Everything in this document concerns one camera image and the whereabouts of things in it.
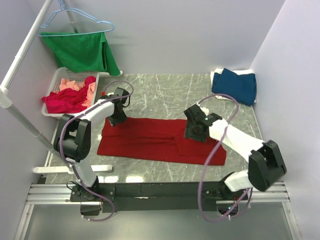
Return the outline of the dark red t shirt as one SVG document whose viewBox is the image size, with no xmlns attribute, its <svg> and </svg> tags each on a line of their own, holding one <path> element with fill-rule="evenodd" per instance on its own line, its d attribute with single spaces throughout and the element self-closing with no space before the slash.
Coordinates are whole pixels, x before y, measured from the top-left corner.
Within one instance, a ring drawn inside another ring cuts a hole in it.
<svg viewBox="0 0 320 240">
<path fill-rule="evenodd" d="M 97 149 L 100 156 L 204 165 L 218 141 L 184 137 L 185 119 L 131 118 L 111 126 L 105 121 Z"/>
</svg>

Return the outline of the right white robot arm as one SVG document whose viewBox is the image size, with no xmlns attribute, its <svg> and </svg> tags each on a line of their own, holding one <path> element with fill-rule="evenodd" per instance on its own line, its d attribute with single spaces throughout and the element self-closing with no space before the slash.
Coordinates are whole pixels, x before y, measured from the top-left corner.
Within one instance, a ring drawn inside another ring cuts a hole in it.
<svg viewBox="0 0 320 240">
<path fill-rule="evenodd" d="M 197 104 L 184 111 L 187 118 L 184 136 L 200 142 L 222 141 L 247 163 L 246 170 L 231 172 L 211 191 L 214 197 L 230 200 L 242 190 L 255 188 L 265 192 L 286 173 L 287 168 L 278 144 L 252 137 L 237 129 L 218 114 L 205 114 Z"/>
</svg>

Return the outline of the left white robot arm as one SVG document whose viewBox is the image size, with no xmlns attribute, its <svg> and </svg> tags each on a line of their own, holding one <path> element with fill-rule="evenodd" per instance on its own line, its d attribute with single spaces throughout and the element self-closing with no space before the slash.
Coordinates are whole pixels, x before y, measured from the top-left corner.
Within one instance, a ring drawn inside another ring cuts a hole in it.
<svg viewBox="0 0 320 240">
<path fill-rule="evenodd" d="M 102 96 L 86 110 L 75 115 L 64 114 L 60 118 L 53 147 L 70 167 L 88 201 L 94 201 L 100 195 L 98 177 L 86 159 L 91 149 L 92 127 L 105 119 L 112 127 L 125 122 L 124 108 L 126 102 L 131 101 L 131 95 L 118 87 L 113 94 Z"/>
</svg>

